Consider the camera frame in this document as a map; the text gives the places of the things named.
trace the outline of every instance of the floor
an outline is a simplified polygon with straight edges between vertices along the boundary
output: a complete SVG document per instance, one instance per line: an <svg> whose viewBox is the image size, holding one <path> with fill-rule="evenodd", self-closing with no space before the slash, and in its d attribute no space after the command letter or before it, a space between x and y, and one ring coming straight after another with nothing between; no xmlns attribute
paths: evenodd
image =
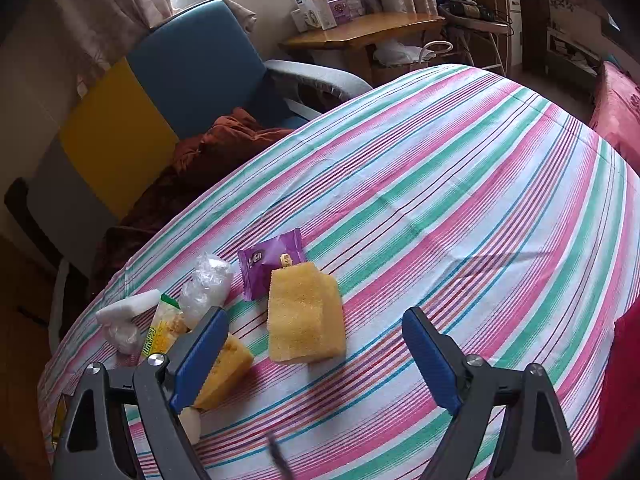
<svg viewBox="0 0 640 480"><path fill-rule="evenodd" d="M537 73L519 72L512 75L511 79L553 101L584 124L589 124L593 114L593 104L587 93L577 91L551 77Z"/></svg>
<svg viewBox="0 0 640 480"><path fill-rule="evenodd" d="M49 360L47 328L29 319L18 307L49 319L53 277L0 237L0 463L11 460L24 480L51 477L38 420L37 384Z"/></svg>

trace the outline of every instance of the white armrest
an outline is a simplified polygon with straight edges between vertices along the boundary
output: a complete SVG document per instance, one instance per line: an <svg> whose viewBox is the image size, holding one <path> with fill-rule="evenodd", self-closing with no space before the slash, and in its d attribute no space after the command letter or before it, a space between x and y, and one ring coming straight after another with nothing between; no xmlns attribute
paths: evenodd
<svg viewBox="0 0 640 480"><path fill-rule="evenodd" d="M319 65L270 59L264 63L271 75L328 92L345 102L371 90L369 83L349 72Z"/></svg>

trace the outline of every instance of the blue gripper pad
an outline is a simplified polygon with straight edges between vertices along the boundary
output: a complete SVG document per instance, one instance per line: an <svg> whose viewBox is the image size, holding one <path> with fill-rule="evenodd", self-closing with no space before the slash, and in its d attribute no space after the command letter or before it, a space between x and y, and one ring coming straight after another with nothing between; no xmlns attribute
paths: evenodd
<svg viewBox="0 0 640 480"><path fill-rule="evenodd" d="M174 394L169 405L176 414L195 402L228 334L228 317L226 312L219 308L175 374Z"/></svg>
<svg viewBox="0 0 640 480"><path fill-rule="evenodd" d="M402 337L436 404L456 416L462 406L456 375L411 309L402 315Z"/></svg>

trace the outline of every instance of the yellow cushion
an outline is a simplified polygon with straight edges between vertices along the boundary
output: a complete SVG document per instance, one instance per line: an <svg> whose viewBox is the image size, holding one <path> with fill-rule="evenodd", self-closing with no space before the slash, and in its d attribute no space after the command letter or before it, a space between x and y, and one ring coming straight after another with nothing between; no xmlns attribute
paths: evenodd
<svg viewBox="0 0 640 480"><path fill-rule="evenodd" d="M178 142L126 59L82 99L59 138L76 171L118 219L171 163Z"/></svg>
<svg viewBox="0 0 640 480"><path fill-rule="evenodd" d="M215 408L249 371L253 362L254 356L249 349L236 336L229 334L193 407L200 410Z"/></svg>
<svg viewBox="0 0 640 480"><path fill-rule="evenodd" d="M338 284L311 262L271 273L267 329L269 357L312 362L343 354L344 316Z"/></svg>

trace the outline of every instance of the brown blanket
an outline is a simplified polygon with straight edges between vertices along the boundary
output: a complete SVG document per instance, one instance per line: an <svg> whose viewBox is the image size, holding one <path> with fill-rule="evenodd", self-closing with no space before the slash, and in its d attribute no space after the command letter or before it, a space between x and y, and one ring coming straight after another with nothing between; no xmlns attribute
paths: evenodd
<svg viewBox="0 0 640 480"><path fill-rule="evenodd" d="M211 186L293 130L264 129L242 108L217 118L205 134L179 142L174 161L119 225L107 230L94 259L91 299L138 250Z"/></svg>

